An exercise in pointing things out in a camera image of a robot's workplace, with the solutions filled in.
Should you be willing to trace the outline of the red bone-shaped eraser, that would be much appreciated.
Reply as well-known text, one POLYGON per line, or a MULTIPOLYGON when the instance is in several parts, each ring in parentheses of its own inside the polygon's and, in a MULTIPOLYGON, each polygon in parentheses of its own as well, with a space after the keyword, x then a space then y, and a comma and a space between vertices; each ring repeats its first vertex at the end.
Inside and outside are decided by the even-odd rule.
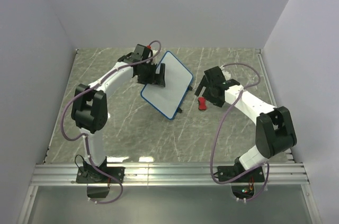
POLYGON ((205 111, 207 109, 206 99, 204 97, 198 97, 198 110, 205 111))

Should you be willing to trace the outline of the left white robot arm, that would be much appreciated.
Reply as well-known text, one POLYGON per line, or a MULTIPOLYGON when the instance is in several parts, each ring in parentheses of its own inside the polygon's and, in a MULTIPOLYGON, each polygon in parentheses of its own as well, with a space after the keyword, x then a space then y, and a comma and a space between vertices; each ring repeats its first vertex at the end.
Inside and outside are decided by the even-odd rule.
POLYGON ((165 64, 156 64, 151 45, 137 44, 134 51, 118 59, 112 69, 89 85, 76 87, 71 118, 84 138, 86 157, 83 158, 82 175, 88 175, 95 183, 107 178, 106 155, 100 131, 108 120, 108 98, 133 77, 138 84, 165 87, 165 64))

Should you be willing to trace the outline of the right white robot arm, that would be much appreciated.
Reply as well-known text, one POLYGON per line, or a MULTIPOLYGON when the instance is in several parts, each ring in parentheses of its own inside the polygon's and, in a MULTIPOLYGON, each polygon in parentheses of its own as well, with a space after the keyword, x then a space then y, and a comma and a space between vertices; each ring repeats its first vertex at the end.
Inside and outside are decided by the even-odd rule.
POLYGON ((204 76, 195 91, 211 104, 222 107, 229 104, 226 113, 237 108, 255 124, 255 145, 242 154, 223 172, 227 178, 220 180, 221 172, 212 174, 217 184, 227 184, 237 180, 248 180, 254 170, 262 167, 273 156, 295 146, 297 137, 290 111, 262 101, 248 91, 250 86, 243 86, 234 79, 226 79, 221 67, 204 71, 204 76))

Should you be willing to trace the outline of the blue framed whiteboard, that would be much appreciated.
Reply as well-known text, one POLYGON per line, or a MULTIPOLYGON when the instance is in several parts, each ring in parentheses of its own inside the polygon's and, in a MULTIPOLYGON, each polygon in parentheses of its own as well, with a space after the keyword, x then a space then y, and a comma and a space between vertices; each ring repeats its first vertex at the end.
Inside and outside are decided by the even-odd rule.
POLYGON ((193 82, 193 74, 170 51, 165 52, 160 63, 165 64, 165 87, 148 84, 140 96, 164 117, 173 120, 193 82))

